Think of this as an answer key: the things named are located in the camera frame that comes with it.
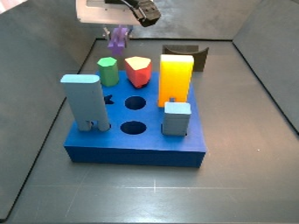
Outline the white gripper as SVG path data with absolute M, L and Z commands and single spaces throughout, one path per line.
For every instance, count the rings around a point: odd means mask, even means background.
M 111 40 L 107 25 L 127 25 L 126 38 L 132 37 L 134 25 L 139 25 L 132 11 L 124 4 L 106 3 L 106 0 L 76 0 L 78 19 L 82 23 L 103 24 L 103 37 Z

